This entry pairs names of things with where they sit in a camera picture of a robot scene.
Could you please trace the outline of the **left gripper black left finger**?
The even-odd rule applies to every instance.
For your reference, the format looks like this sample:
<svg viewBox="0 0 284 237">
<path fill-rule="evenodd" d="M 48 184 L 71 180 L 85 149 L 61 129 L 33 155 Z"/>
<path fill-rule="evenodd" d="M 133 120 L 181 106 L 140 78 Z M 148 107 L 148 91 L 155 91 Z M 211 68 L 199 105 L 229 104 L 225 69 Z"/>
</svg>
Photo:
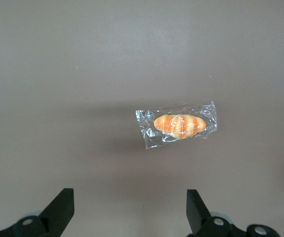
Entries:
<svg viewBox="0 0 284 237">
<path fill-rule="evenodd" d="M 64 188 L 39 214 L 0 230 L 0 237 L 59 237 L 74 215 L 74 189 Z"/>
</svg>

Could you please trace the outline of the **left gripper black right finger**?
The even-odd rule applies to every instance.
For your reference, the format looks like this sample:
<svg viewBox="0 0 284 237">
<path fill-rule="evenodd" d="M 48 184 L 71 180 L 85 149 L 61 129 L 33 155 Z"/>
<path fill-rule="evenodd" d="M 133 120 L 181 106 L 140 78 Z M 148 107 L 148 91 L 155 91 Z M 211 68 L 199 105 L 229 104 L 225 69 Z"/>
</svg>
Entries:
<svg viewBox="0 0 284 237">
<path fill-rule="evenodd" d="M 191 237 L 278 237 L 272 228 L 252 224 L 245 231 L 221 216 L 212 216 L 197 190 L 187 191 L 186 215 Z"/>
</svg>

